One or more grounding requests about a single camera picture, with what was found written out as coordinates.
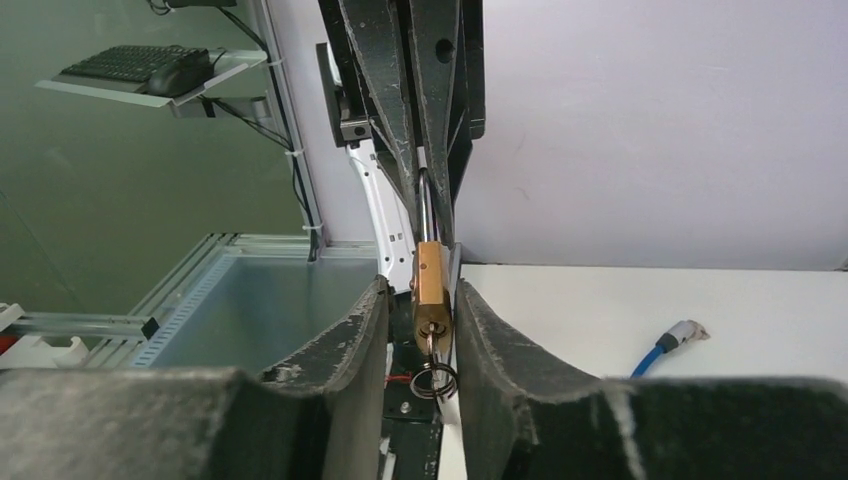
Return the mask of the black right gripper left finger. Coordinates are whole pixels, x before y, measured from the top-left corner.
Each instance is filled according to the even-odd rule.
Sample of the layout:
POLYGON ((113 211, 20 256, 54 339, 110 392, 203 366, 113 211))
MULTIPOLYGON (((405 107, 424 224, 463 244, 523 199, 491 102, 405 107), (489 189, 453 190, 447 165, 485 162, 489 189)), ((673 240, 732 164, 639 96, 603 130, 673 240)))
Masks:
POLYGON ((390 288, 259 376, 237 368, 13 369, 5 479, 374 479, 390 288))

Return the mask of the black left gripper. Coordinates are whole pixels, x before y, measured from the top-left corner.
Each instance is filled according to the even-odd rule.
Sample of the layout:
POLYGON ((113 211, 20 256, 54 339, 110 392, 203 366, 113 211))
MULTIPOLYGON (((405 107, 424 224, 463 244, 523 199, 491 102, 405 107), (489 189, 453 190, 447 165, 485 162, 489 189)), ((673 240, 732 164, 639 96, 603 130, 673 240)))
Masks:
POLYGON ((415 232, 424 147, 441 241, 454 245, 464 142, 485 132, 482 2, 322 1, 319 9, 343 118, 377 129, 415 232))

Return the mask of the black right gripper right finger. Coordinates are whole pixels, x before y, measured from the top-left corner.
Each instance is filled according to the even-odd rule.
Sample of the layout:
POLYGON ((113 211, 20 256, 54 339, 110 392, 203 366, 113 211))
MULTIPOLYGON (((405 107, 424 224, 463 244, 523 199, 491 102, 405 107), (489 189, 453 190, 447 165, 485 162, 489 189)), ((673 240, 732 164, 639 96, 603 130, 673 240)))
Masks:
POLYGON ((471 479, 843 479, 847 387, 810 377, 601 379, 456 291, 471 479))

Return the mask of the small brass padlock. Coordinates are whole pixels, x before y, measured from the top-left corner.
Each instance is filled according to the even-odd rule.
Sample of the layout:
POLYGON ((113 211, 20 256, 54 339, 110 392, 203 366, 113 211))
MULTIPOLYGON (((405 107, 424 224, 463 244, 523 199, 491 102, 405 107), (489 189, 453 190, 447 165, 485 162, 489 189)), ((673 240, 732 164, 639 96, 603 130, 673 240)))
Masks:
POLYGON ((424 353, 447 355, 453 336, 445 247, 440 241, 432 184, 427 168, 418 173, 420 240, 415 250, 413 318, 415 338, 424 353))

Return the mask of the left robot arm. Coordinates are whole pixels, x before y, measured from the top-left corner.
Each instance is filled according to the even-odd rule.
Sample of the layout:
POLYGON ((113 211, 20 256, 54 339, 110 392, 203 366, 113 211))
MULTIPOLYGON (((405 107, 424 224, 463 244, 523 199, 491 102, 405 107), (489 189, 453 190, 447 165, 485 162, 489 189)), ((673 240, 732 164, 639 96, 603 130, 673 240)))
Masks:
POLYGON ((455 242, 454 208, 473 143, 486 127, 483 5, 479 1, 323 1, 316 47, 335 144, 359 176, 378 265, 397 292, 414 271, 431 181, 436 230, 455 242))

